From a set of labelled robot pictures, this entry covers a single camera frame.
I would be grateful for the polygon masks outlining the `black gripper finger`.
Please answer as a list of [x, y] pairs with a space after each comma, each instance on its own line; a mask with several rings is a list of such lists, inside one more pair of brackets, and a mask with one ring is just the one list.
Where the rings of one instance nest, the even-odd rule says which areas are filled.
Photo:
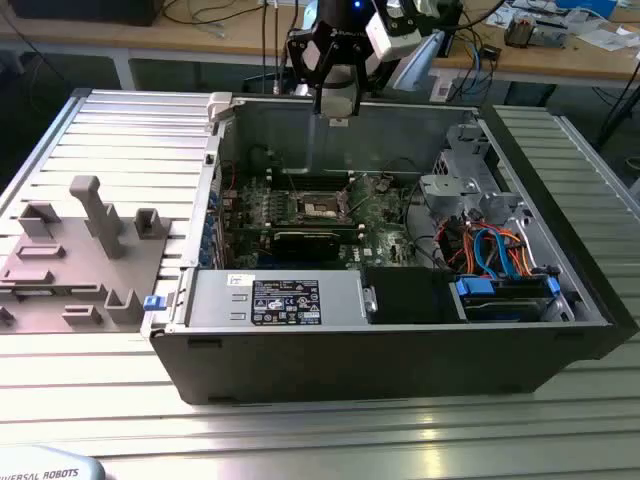
[[[299, 83], [311, 87], [314, 92], [313, 113], [321, 113], [322, 90], [325, 80], [334, 65], [334, 37], [331, 27], [313, 27], [308, 30], [294, 30], [288, 34], [286, 46], [292, 68]], [[319, 53], [315, 67], [306, 65], [303, 54], [310, 43]]]
[[368, 93], [376, 94], [381, 89], [380, 78], [384, 63], [369, 42], [355, 43], [351, 60], [355, 85], [351, 115], [357, 116], [363, 96]]

